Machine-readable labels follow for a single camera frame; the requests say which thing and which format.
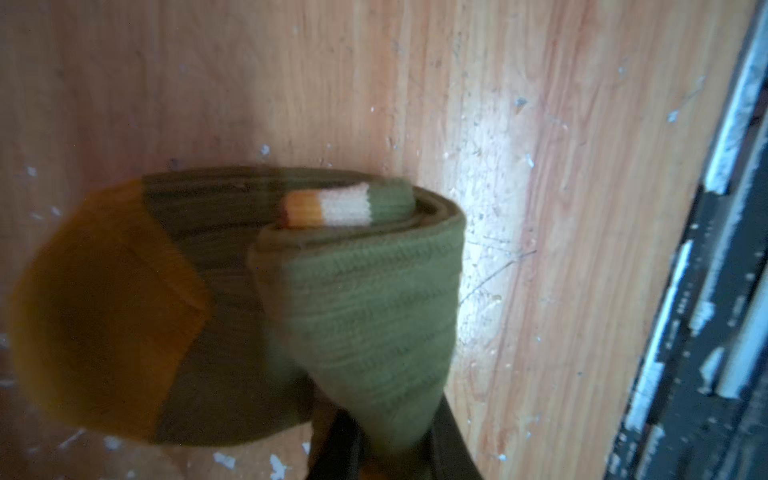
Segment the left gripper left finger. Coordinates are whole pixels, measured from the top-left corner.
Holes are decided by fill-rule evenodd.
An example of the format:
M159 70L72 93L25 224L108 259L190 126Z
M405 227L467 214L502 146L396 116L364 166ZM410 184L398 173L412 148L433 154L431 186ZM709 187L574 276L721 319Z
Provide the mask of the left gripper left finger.
M364 447L364 434L357 422L346 411L338 412L306 479L358 480Z

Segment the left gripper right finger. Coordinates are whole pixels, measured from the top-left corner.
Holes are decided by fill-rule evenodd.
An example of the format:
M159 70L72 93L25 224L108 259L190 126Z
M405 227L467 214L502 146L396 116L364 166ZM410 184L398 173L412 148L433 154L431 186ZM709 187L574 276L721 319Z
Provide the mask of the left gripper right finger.
M445 395L429 431L429 460L436 480L482 480Z

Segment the green striped sock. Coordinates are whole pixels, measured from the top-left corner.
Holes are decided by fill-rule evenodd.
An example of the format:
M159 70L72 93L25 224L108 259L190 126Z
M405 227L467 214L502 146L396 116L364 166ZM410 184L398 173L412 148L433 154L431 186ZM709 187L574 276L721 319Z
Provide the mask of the green striped sock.
M434 479L466 218L404 179L305 168L147 175L89 195L19 276L17 379L56 419L225 446L337 413L359 479Z

